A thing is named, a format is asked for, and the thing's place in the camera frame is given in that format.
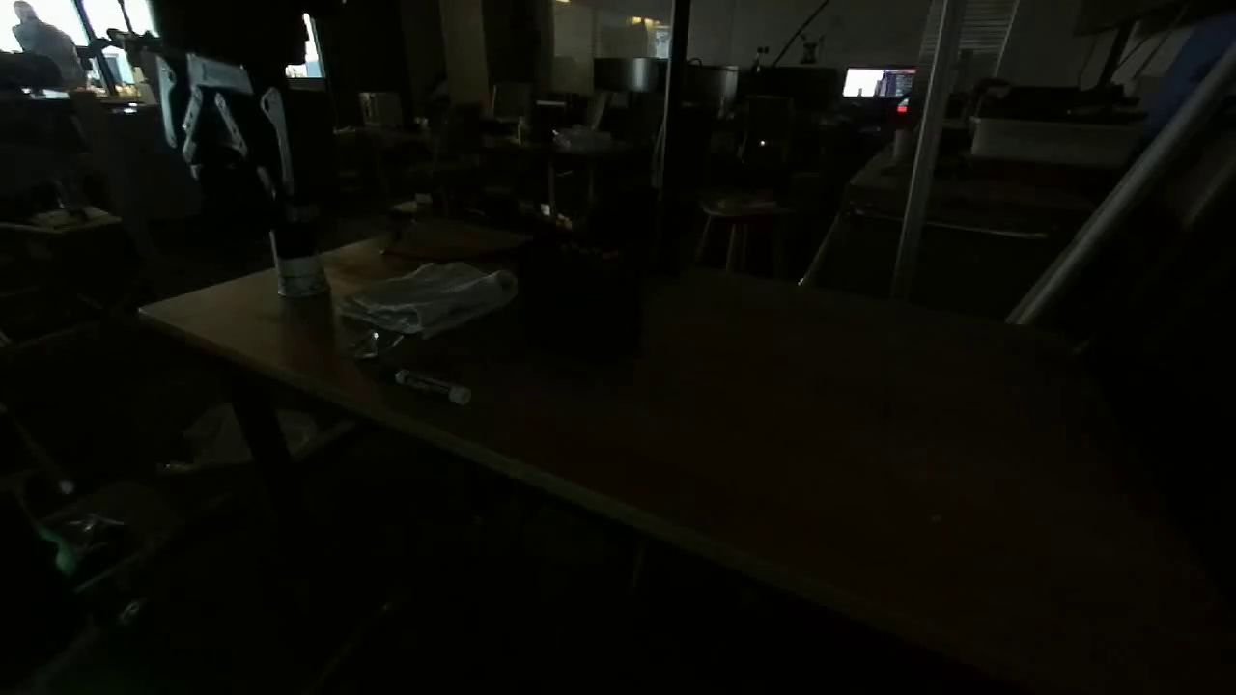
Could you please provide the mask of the white towel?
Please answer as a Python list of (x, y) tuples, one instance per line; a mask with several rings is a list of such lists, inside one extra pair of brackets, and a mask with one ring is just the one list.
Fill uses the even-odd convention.
[(419, 263), (408, 275), (346, 293), (338, 313), (392, 338), (439, 338), (504, 308), (513, 297), (517, 277), (508, 271)]

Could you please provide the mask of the black basket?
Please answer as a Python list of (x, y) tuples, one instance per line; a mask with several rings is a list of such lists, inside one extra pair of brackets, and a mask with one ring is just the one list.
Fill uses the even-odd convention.
[(641, 338), (641, 275), (605, 249), (531, 241), (517, 251), (517, 313), (526, 338), (570, 361), (622, 361)]

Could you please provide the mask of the black marker pen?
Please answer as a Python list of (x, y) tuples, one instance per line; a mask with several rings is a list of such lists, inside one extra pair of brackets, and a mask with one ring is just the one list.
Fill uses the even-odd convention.
[(418, 394), (435, 394), (453, 407), (471, 407), (471, 388), (446, 384), (446, 378), (434, 378), (419, 371), (392, 371), (392, 384)]

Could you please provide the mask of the white cup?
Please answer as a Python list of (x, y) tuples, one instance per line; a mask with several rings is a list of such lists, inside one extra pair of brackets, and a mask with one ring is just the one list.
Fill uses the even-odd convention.
[(318, 244), (304, 230), (274, 230), (271, 260), (280, 297), (311, 302), (327, 291)]

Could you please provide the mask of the lit monitor screen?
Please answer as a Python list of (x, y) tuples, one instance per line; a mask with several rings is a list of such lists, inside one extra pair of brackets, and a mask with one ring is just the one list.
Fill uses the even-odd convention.
[(905, 65), (849, 65), (843, 78), (846, 101), (905, 101), (916, 84), (916, 73)]

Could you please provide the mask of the metal diagonal pole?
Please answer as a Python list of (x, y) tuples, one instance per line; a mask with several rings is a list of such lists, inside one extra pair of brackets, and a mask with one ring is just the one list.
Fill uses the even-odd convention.
[(1030, 330), (1046, 308), (1080, 277), (1092, 254), (1131, 219), (1135, 205), (1182, 164), (1201, 140), (1201, 129), (1216, 121), (1220, 101), (1236, 84), (1236, 46), (1228, 46), (1205, 83), (1186, 96), (1170, 125), (1139, 151), (1110, 197), (1086, 218), (1079, 235), (1035, 277), (1035, 288), (1004, 316), (1008, 330)]

